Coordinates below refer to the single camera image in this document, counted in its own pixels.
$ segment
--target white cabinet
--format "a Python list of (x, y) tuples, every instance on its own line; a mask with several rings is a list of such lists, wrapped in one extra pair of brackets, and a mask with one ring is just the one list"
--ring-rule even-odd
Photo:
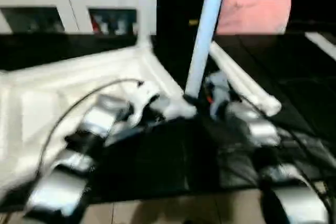
[[(156, 0), (148, 7), (156, 32)], [(126, 35), (138, 32), (138, 0), (0, 0), (0, 34), (65, 32)]]
[(69, 0), (0, 0), (1, 33), (77, 33)]
[(137, 0), (70, 0), (82, 33), (137, 33)]

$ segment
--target floor tile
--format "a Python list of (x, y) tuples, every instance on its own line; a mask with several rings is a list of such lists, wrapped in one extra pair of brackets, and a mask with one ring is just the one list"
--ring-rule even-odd
[(82, 219), (81, 224), (111, 224), (113, 204), (100, 204), (90, 206)]
[(265, 224), (259, 205), (259, 190), (216, 195), (222, 224)]
[(219, 224), (213, 196), (177, 197), (115, 204), (113, 224)]

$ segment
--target pink pillow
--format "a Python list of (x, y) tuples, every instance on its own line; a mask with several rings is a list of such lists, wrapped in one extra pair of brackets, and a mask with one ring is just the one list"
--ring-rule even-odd
[(217, 34), (281, 34), (291, 0), (223, 0)]

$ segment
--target black table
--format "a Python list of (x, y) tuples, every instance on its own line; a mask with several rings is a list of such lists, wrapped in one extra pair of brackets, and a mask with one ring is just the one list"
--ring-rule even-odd
[[(278, 122), (336, 136), (336, 62), (302, 34), (283, 36), (220, 36), (216, 41), (267, 92), (282, 103)], [(135, 38), (105, 36), (0, 36), (0, 68), (15, 70), (134, 45)], [(173, 78), (185, 86), (192, 44), (172, 47), (158, 44), (159, 60)], [(209, 60), (206, 71), (215, 70)], [(92, 203), (149, 199), (181, 194), (213, 193), (253, 188), (221, 166), (218, 141), (232, 136), (200, 116), (175, 120), (111, 146), (93, 183)], [(246, 156), (239, 156), (244, 163)], [(308, 175), (318, 178), (312, 167)], [(11, 192), (0, 211), (21, 210), (31, 183)]]

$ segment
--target black cable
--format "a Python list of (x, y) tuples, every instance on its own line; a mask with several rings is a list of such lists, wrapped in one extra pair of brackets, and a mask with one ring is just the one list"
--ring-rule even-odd
[(134, 78), (127, 78), (127, 79), (118, 79), (118, 80), (114, 80), (111, 82), (108, 82), (102, 86), (99, 86), (98, 88), (93, 89), (91, 92), (87, 93), (86, 95), (84, 95), (82, 98), (80, 98), (77, 102), (75, 102), (70, 108), (68, 108), (63, 115), (57, 120), (57, 122), (54, 124), (54, 126), (52, 127), (51, 131), (48, 134), (47, 140), (45, 141), (42, 150), (41, 150), (41, 154), (40, 154), (40, 159), (38, 162), (38, 166), (36, 169), (36, 179), (38, 179), (40, 177), (40, 171), (42, 169), (43, 166), (43, 159), (44, 159), (44, 155), (46, 154), (46, 150), (48, 148), (48, 145), (51, 141), (51, 137), (53, 136), (53, 133), (55, 132), (55, 130), (57, 129), (57, 127), (59, 126), (59, 124), (64, 120), (64, 118), (75, 108), (77, 107), (81, 102), (83, 102), (84, 100), (86, 100), (88, 97), (90, 97), (91, 95), (101, 91), (104, 88), (107, 88), (109, 86), (115, 85), (115, 84), (119, 84), (122, 82), (136, 82), (138, 84), (143, 83), (143, 81), (138, 80), (138, 79), (134, 79)]

